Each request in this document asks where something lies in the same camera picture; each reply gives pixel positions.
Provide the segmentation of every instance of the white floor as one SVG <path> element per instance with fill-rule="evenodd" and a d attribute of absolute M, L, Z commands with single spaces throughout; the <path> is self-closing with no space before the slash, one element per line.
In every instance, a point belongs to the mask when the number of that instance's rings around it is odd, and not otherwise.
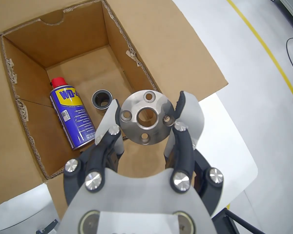
<path fill-rule="evenodd" d="M 173 1 L 228 80 L 229 85 L 217 95 L 258 167 L 257 179 L 231 203 L 232 211 L 265 233 L 293 233 L 293 94 L 226 0 Z M 285 49 L 293 29 L 286 19 L 270 0 L 232 1 L 293 85 L 293 68 Z M 293 61 L 293 42 L 289 53 Z M 239 230 L 249 233 L 242 227 Z"/>

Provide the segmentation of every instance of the yellow floor line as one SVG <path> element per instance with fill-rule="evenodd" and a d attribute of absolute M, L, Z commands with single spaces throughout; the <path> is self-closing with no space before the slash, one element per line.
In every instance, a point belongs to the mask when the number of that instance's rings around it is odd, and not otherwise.
<path fill-rule="evenodd" d="M 255 28 L 251 25 L 251 23 L 247 20 L 247 18 L 245 18 L 245 16 L 242 14 L 242 12 L 238 9 L 238 7 L 233 3 L 233 1 L 231 0 L 227 0 L 227 2 L 231 5 L 231 7 L 236 11 L 236 13 L 240 16 L 240 18 L 244 21 L 244 23 L 248 26 L 248 28 L 252 31 L 252 33 L 254 34 L 254 36 L 257 38 L 257 40 L 261 43 L 261 45 L 263 46 L 263 48 L 265 49 L 265 51 L 267 52 L 267 54 L 269 55 L 269 57 L 271 58 L 271 60 L 273 61 L 273 63 L 275 64 L 275 66 L 277 67 L 278 71 L 280 72 L 281 76 L 283 77 L 284 81 L 286 82 L 288 88 L 291 90 L 291 93 L 293 94 L 293 87 L 289 81 L 289 79 L 287 78 L 287 76 L 285 75 L 283 69 L 281 68 L 280 64 L 278 63 L 278 61 L 276 60 L 275 56 L 272 54 L 272 52 L 270 51 L 270 49 L 268 48 L 268 46 L 266 45 L 266 43 L 264 42 L 264 40 L 261 38 L 261 36 L 257 33 L 257 31 L 255 30 Z"/>

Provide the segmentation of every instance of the torn cardboard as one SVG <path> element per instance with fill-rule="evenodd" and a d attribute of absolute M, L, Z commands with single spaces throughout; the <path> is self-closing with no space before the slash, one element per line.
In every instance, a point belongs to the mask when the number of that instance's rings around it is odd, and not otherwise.
<path fill-rule="evenodd" d="M 78 90 L 95 127 L 103 117 L 91 104 L 98 89 L 120 104 L 142 89 L 175 104 L 181 90 L 201 100 L 227 84 L 171 0 L 0 0 L 0 32 L 0 203 L 51 179 L 51 196 L 65 211 L 60 174 L 79 151 L 50 105 L 53 77 Z M 165 144 L 146 149 L 126 140 L 118 172 L 161 172 Z"/>

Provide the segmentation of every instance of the black rubber bearing seal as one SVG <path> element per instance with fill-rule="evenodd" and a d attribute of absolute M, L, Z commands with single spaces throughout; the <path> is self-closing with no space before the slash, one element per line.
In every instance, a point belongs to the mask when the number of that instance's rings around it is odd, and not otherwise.
<path fill-rule="evenodd" d="M 107 90 L 98 90 L 92 96 L 92 104 L 99 110 L 107 109 L 113 100 L 112 94 Z"/>

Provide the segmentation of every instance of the barcode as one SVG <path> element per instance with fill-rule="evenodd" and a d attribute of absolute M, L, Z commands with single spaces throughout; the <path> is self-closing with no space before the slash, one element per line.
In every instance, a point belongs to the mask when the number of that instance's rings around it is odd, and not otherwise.
<path fill-rule="evenodd" d="M 68 120 L 71 118 L 71 117 L 69 116 L 67 110 L 62 111 L 61 114 L 62 114 L 62 117 L 63 117 L 63 120 L 64 120 L 64 121 L 68 121 Z"/>

